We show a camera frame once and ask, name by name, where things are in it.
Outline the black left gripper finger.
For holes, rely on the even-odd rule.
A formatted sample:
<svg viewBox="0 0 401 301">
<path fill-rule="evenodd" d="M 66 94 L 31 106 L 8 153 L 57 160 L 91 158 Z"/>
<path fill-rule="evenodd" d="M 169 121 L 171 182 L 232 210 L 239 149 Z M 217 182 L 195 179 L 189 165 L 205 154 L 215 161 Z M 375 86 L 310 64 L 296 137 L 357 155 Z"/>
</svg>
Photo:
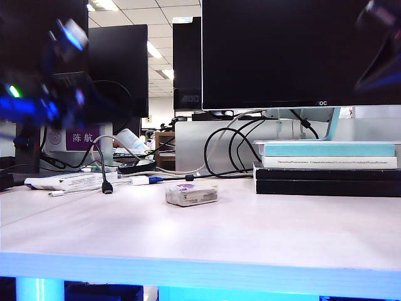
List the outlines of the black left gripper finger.
<svg viewBox="0 0 401 301">
<path fill-rule="evenodd" d="M 83 122 L 116 122 L 123 117 L 123 90 L 109 83 L 95 83 L 89 90 L 83 109 Z"/>
</svg>

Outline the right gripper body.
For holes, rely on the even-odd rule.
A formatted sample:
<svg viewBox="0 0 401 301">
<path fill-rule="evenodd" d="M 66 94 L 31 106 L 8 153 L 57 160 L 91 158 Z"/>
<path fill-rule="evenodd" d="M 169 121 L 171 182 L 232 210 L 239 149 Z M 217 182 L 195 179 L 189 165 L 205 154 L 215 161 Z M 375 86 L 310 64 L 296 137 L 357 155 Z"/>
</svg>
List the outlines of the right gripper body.
<svg viewBox="0 0 401 301">
<path fill-rule="evenodd" d="M 388 35 L 385 42 L 385 56 L 400 55 L 400 18 L 389 15 L 385 17 L 388 26 Z"/>
</svg>

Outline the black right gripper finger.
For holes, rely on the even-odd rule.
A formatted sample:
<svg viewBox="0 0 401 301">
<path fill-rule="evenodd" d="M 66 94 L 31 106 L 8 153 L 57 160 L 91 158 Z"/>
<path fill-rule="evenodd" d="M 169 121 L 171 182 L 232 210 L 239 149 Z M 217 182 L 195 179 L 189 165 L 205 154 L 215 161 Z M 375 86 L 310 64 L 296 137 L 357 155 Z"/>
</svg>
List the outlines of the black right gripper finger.
<svg viewBox="0 0 401 301">
<path fill-rule="evenodd" d="M 400 42 L 385 40 L 374 60 L 355 84 L 355 91 L 367 92 L 400 82 Z"/>
</svg>

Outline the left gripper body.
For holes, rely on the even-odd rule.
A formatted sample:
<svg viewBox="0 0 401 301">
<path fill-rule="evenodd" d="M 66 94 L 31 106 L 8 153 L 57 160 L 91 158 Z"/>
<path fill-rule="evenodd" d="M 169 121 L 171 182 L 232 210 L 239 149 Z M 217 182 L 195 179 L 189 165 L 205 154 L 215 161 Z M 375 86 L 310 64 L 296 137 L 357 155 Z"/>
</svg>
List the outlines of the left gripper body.
<svg viewBox="0 0 401 301">
<path fill-rule="evenodd" d="M 94 100 L 93 83 L 85 72 L 55 73 L 41 85 L 48 124 L 87 124 Z"/>
</svg>

